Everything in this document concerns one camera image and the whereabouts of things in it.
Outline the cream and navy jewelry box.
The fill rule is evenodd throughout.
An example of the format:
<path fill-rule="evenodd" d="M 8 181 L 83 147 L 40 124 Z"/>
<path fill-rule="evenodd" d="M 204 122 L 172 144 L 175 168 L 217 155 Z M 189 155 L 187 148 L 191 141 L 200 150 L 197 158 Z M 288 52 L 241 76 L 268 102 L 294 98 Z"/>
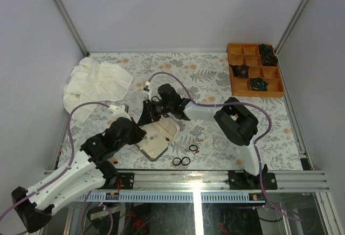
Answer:
<path fill-rule="evenodd" d="M 142 126 L 141 129 L 147 132 L 145 136 L 147 140 L 143 138 L 136 146 L 150 161 L 156 161 L 161 157 L 180 132 L 179 124 L 171 117 L 163 117 L 157 122 Z"/>

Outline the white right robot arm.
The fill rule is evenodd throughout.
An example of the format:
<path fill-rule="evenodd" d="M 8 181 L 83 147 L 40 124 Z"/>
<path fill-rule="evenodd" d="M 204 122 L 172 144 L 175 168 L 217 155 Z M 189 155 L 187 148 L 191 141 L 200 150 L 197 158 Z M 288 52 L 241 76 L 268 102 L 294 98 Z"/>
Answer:
<path fill-rule="evenodd" d="M 138 125 L 157 122 L 168 114 L 179 120 L 214 121 L 230 142 L 242 147 L 240 153 L 245 163 L 244 169 L 248 173 L 246 184 L 252 189 L 257 189 L 265 183 L 262 173 L 264 164 L 260 161 L 260 152 L 255 145 L 259 121 L 247 109 L 248 106 L 257 106 L 240 102 L 232 96 L 221 104 L 197 102 L 191 97 L 182 97 L 170 84 L 161 85 L 158 94 L 158 100 L 147 99 L 143 102 Z"/>

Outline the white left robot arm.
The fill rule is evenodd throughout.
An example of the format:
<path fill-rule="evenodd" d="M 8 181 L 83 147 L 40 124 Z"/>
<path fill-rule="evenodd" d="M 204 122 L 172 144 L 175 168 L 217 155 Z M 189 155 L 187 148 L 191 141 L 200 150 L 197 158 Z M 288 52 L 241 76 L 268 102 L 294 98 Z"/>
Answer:
<path fill-rule="evenodd" d="M 69 162 L 37 184 L 17 187 L 11 193 L 13 207 L 27 233 L 47 225 L 65 205 L 95 189 L 119 188 L 120 174 L 109 159 L 126 145 L 141 142 L 152 122 L 144 109 L 138 122 L 118 106 L 108 106 L 116 120 L 104 132 L 88 138 L 79 150 L 72 150 Z"/>

